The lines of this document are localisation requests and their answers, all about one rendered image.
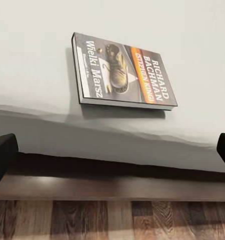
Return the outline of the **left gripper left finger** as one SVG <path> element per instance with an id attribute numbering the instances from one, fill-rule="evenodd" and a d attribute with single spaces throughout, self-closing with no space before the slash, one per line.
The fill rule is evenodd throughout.
<path id="1" fill-rule="evenodd" d="M 18 141 L 14 133 L 0 136 L 0 181 L 19 152 Z"/>

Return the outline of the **hardback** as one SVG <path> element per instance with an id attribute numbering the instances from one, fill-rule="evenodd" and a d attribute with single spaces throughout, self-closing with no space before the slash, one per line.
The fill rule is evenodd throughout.
<path id="1" fill-rule="evenodd" d="M 73 32 L 80 105 L 171 111 L 178 106 L 159 53 Z"/>

